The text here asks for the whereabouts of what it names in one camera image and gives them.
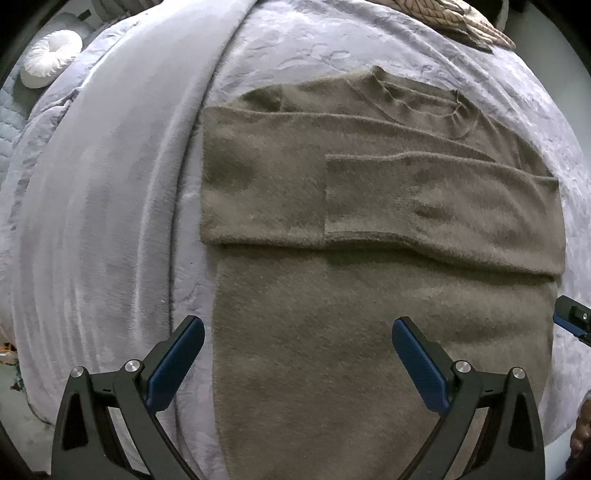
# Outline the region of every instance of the wall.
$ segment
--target wall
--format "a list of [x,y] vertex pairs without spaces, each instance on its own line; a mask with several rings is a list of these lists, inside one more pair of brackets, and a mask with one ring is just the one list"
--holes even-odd
[[591,162],[591,76],[583,63],[558,28],[530,3],[522,14],[509,13],[505,33],[569,121]]

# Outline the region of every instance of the sweater collar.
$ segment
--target sweater collar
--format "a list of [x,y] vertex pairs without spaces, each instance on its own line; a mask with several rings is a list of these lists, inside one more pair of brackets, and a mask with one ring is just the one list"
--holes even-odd
[[457,90],[392,75],[378,66],[347,75],[349,85],[390,121],[458,139],[474,126],[478,108]]

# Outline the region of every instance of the metal screw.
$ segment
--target metal screw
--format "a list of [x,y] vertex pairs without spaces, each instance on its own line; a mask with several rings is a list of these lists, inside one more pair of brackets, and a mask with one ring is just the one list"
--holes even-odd
[[468,362],[460,360],[458,363],[456,363],[456,370],[462,372],[463,374],[467,374],[470,370],[472,370],[472,367]]
[[525,378],[525,370],[519,367],[515,367],[513,369],[513,376],[521,380],[522,378]]
[[72,371],[70,372],[70,375],[73,376],[74,378],[78,378],[79,376],[81,376],[84,373],[84,367],[75,367],[72,369]]
[[125,369],[128,372],[135,372],[139,368],[139,360],[130,360],[125,364]]

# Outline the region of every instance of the floor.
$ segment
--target floor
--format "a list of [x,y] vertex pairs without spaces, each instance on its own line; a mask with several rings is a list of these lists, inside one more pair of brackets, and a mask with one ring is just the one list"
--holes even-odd
[[[88,4],[88,0],[72,0],[64,11],[79,15]],[[530,4],[523,14],[510,13],[505,32],[515,41],[517,54],[562,110],[591,161],[591,109],[581,107],[591,105],[591,76],[582,62],[554,24]],[[0,420],[29,465],[35,470],[46,469],[48,465],[43,465],[40,459],[49,456],[53,431],[30,413],[22,393],[10,390],[14,381],[14,369],[0,365]],[[24,429],[35,432],[34,440],[18,434]],[[547,480],[556,479],[563,471],[570,453],[570,433],[566,432],[546,448]]]
[[0,365],[0,421],[29,467],[33,471],[47,471],[53,428],[31,413],[22,392],[10,389],[16,380],[14,367]]

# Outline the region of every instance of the plush blanket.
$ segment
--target plush blanket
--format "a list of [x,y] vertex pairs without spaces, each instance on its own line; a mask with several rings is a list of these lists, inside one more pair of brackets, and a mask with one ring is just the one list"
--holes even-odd
[[[73,366],[117,369],[197,314],[206,346],[161,419],[190,464],[216,479],[228,475],[211,389],[218,252],[199,241],[203,102],[373,64],[459,89],[531,142],[560,180],[563,291],[591,300],[591,239],[578,233],[591,222],[589,166],[563,115],[514,53],[476,51],[365,0],[253,3],[184,0],[152,9],[85,85],[74,82],[63,101],[39,112],[56,109],[46,124],[31,126],[28,145],[17,145],[22,162],[30,161],[28,176],[34,167],[27,194],[5,199],[22,201],[22,209],[0,218],[3,226],[10,217],[14,233],[12,309],[2,315],[12,316],[35,407],[54,419]],[[20,180],[10,171],[8,178]],[[586,347],[557,329],[540,405],[547,442],[576,418],[591,386],[581,372],[589,368]]]

